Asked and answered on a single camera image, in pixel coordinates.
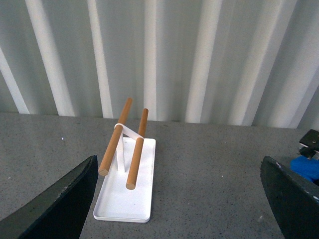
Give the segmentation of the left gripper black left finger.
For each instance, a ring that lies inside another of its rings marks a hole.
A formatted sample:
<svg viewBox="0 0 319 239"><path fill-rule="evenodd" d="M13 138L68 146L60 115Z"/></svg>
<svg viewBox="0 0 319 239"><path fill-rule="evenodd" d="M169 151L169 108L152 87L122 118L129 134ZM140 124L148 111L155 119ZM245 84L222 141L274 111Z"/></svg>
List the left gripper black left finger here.
<svg viewBox="0 0 319 239"><path fill-rule="evenodd" d="M92 155L0 222L2 239L77 239L95 194L97 156Z"/></svg>

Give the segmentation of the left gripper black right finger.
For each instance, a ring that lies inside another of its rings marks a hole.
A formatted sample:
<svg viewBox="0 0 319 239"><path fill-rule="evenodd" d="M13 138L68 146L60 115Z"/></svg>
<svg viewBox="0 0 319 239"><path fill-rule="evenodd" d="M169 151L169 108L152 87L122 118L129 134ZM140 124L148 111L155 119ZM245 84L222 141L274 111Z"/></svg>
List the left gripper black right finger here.
<svg viewBox="0 0 319 239"><path fill-rule="evenodd" d="M319 186L269 156L260 178L265 195L286 239L319 237Z"/></svg>

